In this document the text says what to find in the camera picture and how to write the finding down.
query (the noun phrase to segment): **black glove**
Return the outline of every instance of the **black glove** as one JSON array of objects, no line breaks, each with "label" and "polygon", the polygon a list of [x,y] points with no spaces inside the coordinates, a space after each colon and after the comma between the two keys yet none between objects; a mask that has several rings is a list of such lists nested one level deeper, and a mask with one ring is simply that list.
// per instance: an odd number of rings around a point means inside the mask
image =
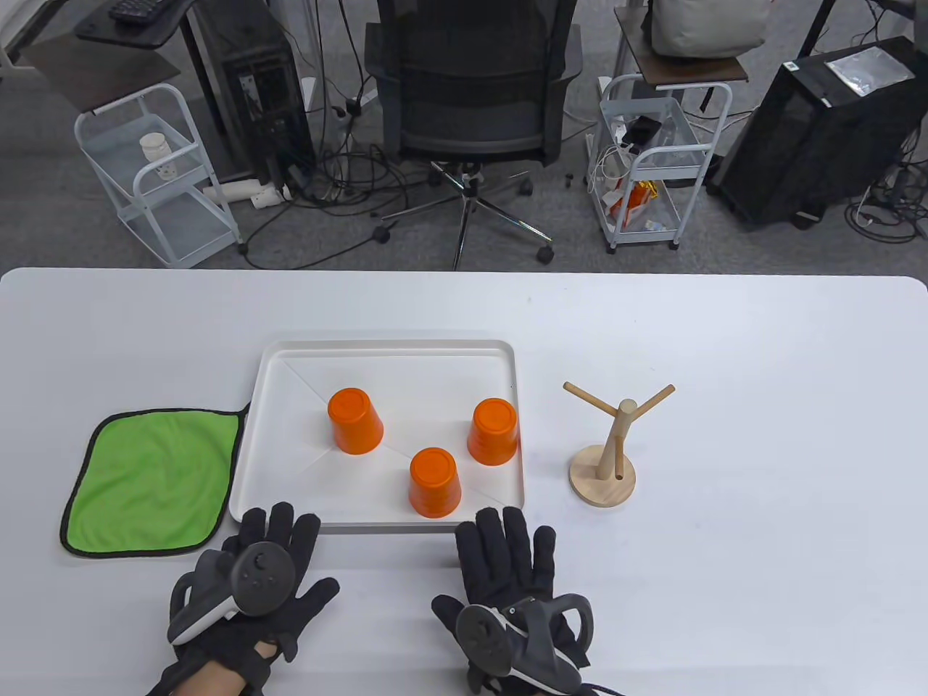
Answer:
[{"label": "black glove", "polygon": [[[458,558],[464,590],[470,604],[482,604],[502,610],[528,597],[551,599],[554,593],[554,530],[541,526],[535,530],[535,558],[529,545],[525,518],[518,508],[503,509],[503,523],[493,508],[477,513],[477,522],[462,522],[455,530]],[[455,635],[458,614],[464,605],[447,595],[432,600],[432,611]],[[586,654],[577,644],[574,632],[563,614],[551,621],[554,647],[563,652],[577,667],[589,666]],[[474,693],[481,687],[512,696],[528,696],[538,687],[517,677],[499,679],[495,688],[488,675],[471,664],[468,684]]]},{"label": "black glove", "polygon": [[[271,510],[270,522],[264,530],[264,510],[252,508],[241,519],[237,535],[223,543],[223,551],[234,555],[259,541],[272,541],[286,549],[296,570],[293,594],[278,609],[264,616],[236,614],[232,619],[220,619],[184,645],[174,647],[177,663],[164,670],[161,682],[151,694],[170,693],[183,681],[196,674],[209,661],[216,661],[248,682],[251,691],[261,693],[271,663],[283,653],[292,662],[297,652],[297,638],[306,625],[339,593],[338,582],[331,577],[319,580],[306,593],[296,593],[306,575],[319,535],[319,518],[301,515],[293,522],[293,506],[277,503]],[[277,645],[274,657],[263,658],[255,651],[259,642]]]}]

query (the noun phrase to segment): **orange cup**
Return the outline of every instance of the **orange cup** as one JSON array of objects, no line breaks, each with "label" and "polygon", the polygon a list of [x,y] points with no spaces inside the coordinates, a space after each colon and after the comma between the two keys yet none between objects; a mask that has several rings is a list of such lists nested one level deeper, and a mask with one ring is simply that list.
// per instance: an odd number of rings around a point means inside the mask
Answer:
[{"label": "orange cup", "polygon": [[342,389],[329,399],[335,444],[350,455],[365,455],[383,439],[383,423],[360,389]]},{"label": "orange cup", "polygon": [[519,447],[519,417],[503,399],[486,399],[473,409],[467,448],[488,467],[498,467],[515,457]]},{"label": "orange cup", "polygon": [[409,464],[409,502],[422,517],[450,515],[461,501],[455,458],[439,447],[423,449]]}]

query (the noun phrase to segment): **wooden stand base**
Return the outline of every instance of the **wooden stand base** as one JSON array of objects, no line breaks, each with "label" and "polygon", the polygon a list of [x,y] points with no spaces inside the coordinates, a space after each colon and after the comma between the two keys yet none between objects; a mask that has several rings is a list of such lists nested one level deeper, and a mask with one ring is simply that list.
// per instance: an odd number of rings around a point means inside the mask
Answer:
[{"label": "wooden stand base", "polygon": [[625,457],[625,478],[606,481],[596,478],[596,468],[602,457],[603,445],[581,449],[571,460],[571,487],[586,503],[597,508],[614,508],[621,505],[635,490],[635,468]]}]

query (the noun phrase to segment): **green microfiber towel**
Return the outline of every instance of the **green microfiber towel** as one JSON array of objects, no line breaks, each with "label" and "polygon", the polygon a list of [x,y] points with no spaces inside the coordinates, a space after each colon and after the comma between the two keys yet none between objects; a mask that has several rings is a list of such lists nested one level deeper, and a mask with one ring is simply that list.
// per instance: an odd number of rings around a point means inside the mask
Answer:
[{"label": "green microfiber towel", "polygon": [[222,521],[245,414],[172,408],[97,426],[61,520],[61,544],[89,558],[200,547]]}]

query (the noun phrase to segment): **black case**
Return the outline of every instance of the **black case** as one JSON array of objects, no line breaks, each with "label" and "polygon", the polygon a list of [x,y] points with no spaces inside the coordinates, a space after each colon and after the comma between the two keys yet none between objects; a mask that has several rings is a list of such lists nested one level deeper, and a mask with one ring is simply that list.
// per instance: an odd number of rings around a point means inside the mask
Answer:
[{"label": "black case", "polygon": [[316,164],[300,78],[283,29],[262,0],[199,0],[193,6],[228,124],[262,184]]},{"label": "black case", "polygon": [[[914,79],[859,97],[825,64],[877,45]],[[780,66],[713,182],[749,222],[809,222],[861,196],[928,112],[928,58],[902,36]]]}]

